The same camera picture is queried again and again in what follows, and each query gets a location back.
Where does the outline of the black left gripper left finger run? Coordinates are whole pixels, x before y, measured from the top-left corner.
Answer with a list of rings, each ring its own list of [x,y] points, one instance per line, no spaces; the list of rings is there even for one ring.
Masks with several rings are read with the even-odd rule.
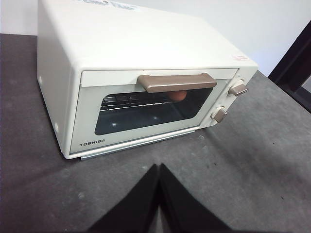
[[[146,233],[153,221],[158,186],[158,166],[152,165],[131,191],[89,233]]]

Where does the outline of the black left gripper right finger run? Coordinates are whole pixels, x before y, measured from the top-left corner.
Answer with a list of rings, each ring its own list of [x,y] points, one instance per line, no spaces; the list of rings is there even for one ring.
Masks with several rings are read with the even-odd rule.
[[[222,233],[231,228],[202,205],[173,173],[159,166],[160,206],[173,233]]]

